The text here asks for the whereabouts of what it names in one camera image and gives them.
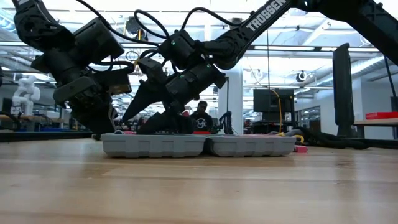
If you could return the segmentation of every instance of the pink object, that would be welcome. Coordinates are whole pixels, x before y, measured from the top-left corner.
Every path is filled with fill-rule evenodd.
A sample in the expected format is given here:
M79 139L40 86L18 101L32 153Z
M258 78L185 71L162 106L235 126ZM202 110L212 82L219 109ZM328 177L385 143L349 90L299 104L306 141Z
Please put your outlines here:
M307 153L308 152L308 148L306 146L294 146L293 152Z
M182 116L189 116L189 111L182 112Z

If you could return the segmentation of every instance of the white humanoid robot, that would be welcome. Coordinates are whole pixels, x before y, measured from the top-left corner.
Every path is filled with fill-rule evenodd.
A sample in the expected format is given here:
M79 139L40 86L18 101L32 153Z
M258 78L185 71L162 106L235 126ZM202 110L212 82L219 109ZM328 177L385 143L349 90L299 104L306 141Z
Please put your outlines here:
M32 75L18 80L18 89L12 97L11 114L16 116L19 113L27 116L33 114L33 101L40 100L40 89L35 87L35 81L36 77Z

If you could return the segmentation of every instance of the wooden table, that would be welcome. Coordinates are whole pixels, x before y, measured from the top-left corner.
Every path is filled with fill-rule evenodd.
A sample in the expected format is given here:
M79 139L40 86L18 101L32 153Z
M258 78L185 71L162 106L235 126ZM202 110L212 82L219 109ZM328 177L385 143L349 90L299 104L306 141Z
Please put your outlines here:
M396 224L398 151L110 159L90 139L0 144L0 223Z
M365 138L365 126L398 127L398 118L355 121L354 125L357 127L359 137Z
M35 130L35 123L46 121L46 119L42 116L26 116L22 115L19 118L21 121L25 121L27 123L27 131ZM54 123L63 123L63 119L60 118L50 118ZM0 121L12 121L10 117L6 115L0 115Z

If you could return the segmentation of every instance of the fluorescent light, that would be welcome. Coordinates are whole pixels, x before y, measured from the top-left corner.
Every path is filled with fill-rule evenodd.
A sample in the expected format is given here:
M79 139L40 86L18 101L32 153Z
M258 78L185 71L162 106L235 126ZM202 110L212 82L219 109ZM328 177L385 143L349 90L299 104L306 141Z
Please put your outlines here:
M350 47L349 52L380 52L379 49L375 47Z
M292 89L298 89L300 88L299 86L273 86L271 85L271 88L292 88Z
M322 47L321 51L332 52L335 51L337 47ZM349 52L379 52L379 49L375 47L350 47Z
M301 89L301 90L299 90L299 91L296 91L295 93L294 93L294 95L297 95L297 94L299 94L299 93L305 93L305 92L308 92L308 91L310 91L311 89L309 89L309 88L304 88L304 89Z
M322 47L321 51L335 51L337 47Z
M48 80L48 81L54 80L52 77L50 77L48 75L41 74L41 73L23 73L23 75L32 75L32 76L36 77L37 79L44 80L44 81L46 81L46 80Z
M148 49L153 49L156 48L153 45L148 45L148 44L134 44L134 43L122 43L121 44L125 48L148 48Z
M309 88L310 90L332 90L333 87L331 86L311 86L311 87L305 87Z
M291 46L254 46L254 50L285 50L285 51L313 51L315 47Z
M27 47L27 44L25 44L23 42L17 42L17 41L0 41L0 46Z
M132 101L132 98L122 98L123 103L130 103Z

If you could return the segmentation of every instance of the person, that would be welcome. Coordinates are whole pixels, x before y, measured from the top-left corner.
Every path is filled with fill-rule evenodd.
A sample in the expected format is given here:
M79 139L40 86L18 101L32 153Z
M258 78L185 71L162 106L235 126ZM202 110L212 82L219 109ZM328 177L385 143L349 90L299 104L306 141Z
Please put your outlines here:
M196 121L195 131L211 131L213 128L213 118L206 113L207 102L200 101L198 103L198 108L193 114L191 114L191 118Z

